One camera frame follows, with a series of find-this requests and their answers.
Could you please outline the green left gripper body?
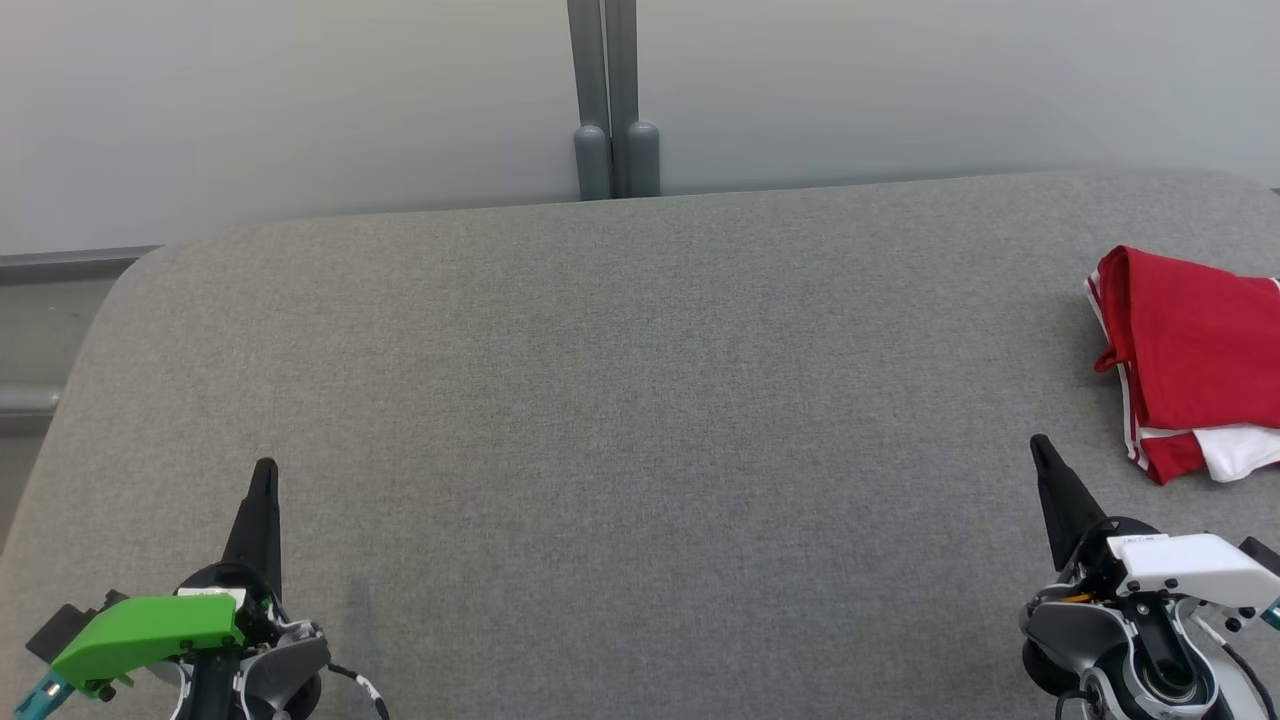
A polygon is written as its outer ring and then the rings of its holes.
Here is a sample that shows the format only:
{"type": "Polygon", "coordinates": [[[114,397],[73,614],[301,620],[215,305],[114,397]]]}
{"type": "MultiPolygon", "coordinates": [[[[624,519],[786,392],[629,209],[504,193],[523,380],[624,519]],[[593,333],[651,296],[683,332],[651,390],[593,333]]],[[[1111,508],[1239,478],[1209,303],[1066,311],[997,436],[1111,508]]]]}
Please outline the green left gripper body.
{"type": "Polygon", "coordinates": [[[77,694],[108,703],[131,674],[154,667],[179,691],[175,719],[285,719],[288,702],[253,696],[250,666],[284,638],[280,598],[256,601],[211,564],[173,594],[109,591],[101,609],[61,606],[50,619],[50,708],[77,694]]]}

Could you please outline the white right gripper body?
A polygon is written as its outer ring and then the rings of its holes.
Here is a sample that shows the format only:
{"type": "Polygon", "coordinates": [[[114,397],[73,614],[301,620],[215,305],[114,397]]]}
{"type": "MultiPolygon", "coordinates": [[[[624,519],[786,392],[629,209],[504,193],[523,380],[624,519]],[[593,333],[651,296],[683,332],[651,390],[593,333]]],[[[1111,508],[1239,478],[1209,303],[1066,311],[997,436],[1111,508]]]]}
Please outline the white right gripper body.
{"type": "Polygon", "coordinates": [[[1279,596],[1277,571],[1229,541],[1158,533],[1132,518],[1106,518],[1082,533],[1065,584],[1101,603],[1171,596],[1260,612],[1279,596]]]}

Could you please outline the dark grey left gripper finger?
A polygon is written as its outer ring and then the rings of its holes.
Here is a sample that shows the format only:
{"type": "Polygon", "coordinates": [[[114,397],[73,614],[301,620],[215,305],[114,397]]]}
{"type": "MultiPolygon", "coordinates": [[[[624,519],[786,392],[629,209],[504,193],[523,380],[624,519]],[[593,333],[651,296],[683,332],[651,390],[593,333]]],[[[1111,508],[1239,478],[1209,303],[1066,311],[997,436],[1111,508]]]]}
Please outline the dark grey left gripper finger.
{"type": "Polygon", "coordinates": [[[256,601],[276,601],[282,591],[279,468],[271,457],[256,461],[221,555],[230,579],[256,601]]]}

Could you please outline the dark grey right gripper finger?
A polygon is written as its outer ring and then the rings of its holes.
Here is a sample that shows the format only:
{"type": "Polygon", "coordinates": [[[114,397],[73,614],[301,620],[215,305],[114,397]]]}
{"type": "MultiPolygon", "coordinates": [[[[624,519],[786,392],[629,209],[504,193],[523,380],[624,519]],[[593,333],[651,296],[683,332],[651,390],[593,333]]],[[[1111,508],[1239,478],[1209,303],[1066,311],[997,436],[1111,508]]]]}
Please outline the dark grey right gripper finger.
{"type": "Polygon", "coordinates": [[[1030,456],[1053,568],[1062,571],[1085,534],[1107,515],[1048,436],[1030,437],[1030,456]]]}

